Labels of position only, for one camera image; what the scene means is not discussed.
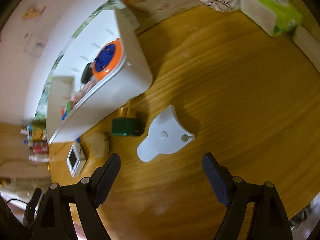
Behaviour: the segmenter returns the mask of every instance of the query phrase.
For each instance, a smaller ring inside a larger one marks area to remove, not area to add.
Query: black screen
[[[69,160],[70,160],[70,164],[71,164],[71,166],[73,168],[75,166],[76,162],[77,162],[77,157],[76,157],[76,154],[75,154],[73,149],[71,150],[71,154],[70,154]]]

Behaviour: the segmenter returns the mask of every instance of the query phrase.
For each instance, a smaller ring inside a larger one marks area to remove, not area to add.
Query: wooden table
[[[112,137],[113,113],[83,136],[89,153],[86,138],[106,132],[110,152],[121,157],[119,175],[98,209],[112,239],[212,239],[226,208],[202,170],[206,152],[249,183],[274,182],[289,218],[316,196],[320,78],[289,35],[271,38],[239,11],[199,6],[155,25],[139,41],[154,83],[127,105],[138,108],[146,131],[138,138]],[[143,163],[137,146],[169,104],[196,139]],[[55,144],[50,151],[52,180],[61,185],[90,176],[107,158],[89,154],[81,176],[73,179],[65,163],[70,146]],[[79,222],[74,206],[72,214]]]

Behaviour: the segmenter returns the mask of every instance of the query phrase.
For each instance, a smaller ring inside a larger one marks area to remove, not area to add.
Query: orange ring
[[[104,50],[104,48],[110,44],[114,44],[116,46],[116,50],[115,53],[110,61],[110,63],[106,66],[105,69],[103,69],[103,71],[97,72],[96,71],[96,63],[93,62],[92,64],[92,73],[94,75],[94,77],[100,81],[102,80],[106,75],[108,75],[112,70],[114,70],[116,68],[116,66],[118,65],[118,63],[121,60],[122,57],[122,46],[121,46],[121,40],[120,38],[116,39],[115,41],[111,41],[109,42],[107,45],[105,45],[97,54],[97,56]]]

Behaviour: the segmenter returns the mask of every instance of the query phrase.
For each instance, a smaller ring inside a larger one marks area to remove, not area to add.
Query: beige round object
[[[95,133],[88,138],[88,143],[91,148],[91,153],[101,158],[109,152],[109,140],[107,136],[102,133]]]

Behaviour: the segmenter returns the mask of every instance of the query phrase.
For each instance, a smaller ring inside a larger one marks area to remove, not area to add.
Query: orange drawing on wall
[[[37,9],[36,7],[31,7],[28,11],[23,13],[23,20],[27,21],[30,19],[39,19],[44,11],[46,10],[46,6],[44,6],[42,9]]]

